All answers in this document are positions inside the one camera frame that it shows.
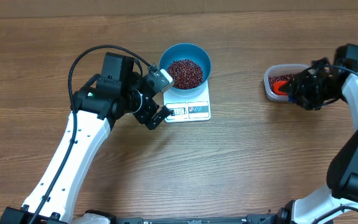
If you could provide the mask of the orange scoop with blue handle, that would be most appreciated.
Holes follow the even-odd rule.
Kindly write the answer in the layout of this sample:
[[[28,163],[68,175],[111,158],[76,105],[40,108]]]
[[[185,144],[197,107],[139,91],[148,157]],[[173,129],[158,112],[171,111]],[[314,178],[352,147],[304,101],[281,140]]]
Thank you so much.
[[[273,84],[273,94],[276,95],[274,98],[275,101],[279,102],[287,102],[290,100],[290,81],[283,80],[283,81],[277,81]]]

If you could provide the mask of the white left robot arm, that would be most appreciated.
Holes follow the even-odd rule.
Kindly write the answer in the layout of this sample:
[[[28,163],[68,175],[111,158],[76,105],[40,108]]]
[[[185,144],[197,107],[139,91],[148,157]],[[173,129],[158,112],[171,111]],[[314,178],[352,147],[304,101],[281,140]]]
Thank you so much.
[[[160,107],[153,96],[170,88],[174,80],[163,68],[148,65],[148,74],[133,70],[140,58],[106,53],[96,73],[70,94],[71,113],[62,140],[41,180],[20,209],[7,207],[0,222],[10,223],[116,223],[116,217],[87,210],[73,212],[78,193],[95,157],[115,122],[132,114],[149,130],[173,112]]]

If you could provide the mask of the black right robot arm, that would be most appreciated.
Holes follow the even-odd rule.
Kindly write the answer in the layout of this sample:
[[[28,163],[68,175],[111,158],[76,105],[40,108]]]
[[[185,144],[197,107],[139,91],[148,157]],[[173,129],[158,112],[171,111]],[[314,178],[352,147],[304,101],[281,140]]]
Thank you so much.
[[[336,49],[334,60],[315,60],[288,80],[272,84],[276,95],[306,110],[337,100],[347,103],[354,134],[331,161],[326,184],[305,198],[292,200],[265,223],[332,223],[346,212],[358,213],[358,45]]]

